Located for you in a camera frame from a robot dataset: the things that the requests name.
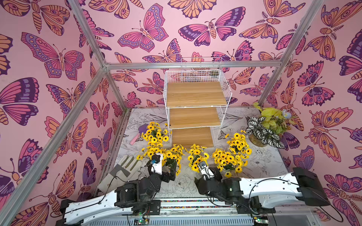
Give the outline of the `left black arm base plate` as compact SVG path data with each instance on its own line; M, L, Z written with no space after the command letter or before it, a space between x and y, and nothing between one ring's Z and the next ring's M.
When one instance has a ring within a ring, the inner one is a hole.
M133 216L160 215L161 201L138 202L132 207Z

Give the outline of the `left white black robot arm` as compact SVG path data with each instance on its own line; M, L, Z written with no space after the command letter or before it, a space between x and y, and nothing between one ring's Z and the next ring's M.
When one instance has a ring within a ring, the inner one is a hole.
M135 216L146 221L147 216L160 214L161 201L156 200L155 196L160 191L161 183L174 181L175 178L174 168L161 174L151 172L148 177L128 181L103 196L83 202L66 199L60 205L62 219L56 225L88 226L116 216Z

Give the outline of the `sunflower pot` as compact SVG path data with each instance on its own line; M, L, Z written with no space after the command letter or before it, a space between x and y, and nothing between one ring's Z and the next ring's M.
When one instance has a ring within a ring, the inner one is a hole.
M186 148L182 145L173 145L171 149L167 149L163 152L163 167L167 167L170 170L170 174L175 177L181 172L181 160L185 155Z
M148 145L146 148L141 149L141 153L137 155L136 160L143 160L144 158L151 159L155 154L163 154L165 149L162 148L160 145Z
M210 155L205 151L207 149L207 147L205 146L199 146L196 144L193 144L190 149L187 150L187 153L189 154L188 156L188 161L189 161L189 167L194 171L199 173L200 169L199 169L199 164L201 162L205 162L206 165L208 166L208 159L210 157Z
M162 128L157 122L150 122L146 125L146 131L141 133L141 136L146 140L150 146L163 147L164 143L169 142L170 134L165 124L165 128Z
M218 170L223 172L225 177L231 178L233 174L239 175L243 172L244 167L248 165L250 150L238 150L230 147L228 150L216 149L212 157Z
M231 137L227 134L225 138L229 138L229 140L227 141L228 148L226 153L233 156L250 156L252 149L247 143L246 135L244 130L234 133Z

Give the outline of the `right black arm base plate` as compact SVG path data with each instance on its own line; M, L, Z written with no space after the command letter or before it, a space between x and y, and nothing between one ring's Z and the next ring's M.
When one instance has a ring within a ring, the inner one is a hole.
M236 208L238 214L253 214L253 215L262 215L262 214L274 214L276 210L274 208L268 209L262 207L258 196L254 196L250 199L243 199L241 202L236 203Z

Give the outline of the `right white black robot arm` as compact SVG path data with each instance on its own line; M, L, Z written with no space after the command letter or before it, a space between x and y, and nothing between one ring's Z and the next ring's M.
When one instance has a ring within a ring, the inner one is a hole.
M202 177L194 179L198 192L211 202L244 207L245 213L274 211L276 206L303 202L306 206L329 206L318 176L304 168L293 168L285 175L261 178L223 179L217 168L202 167Z

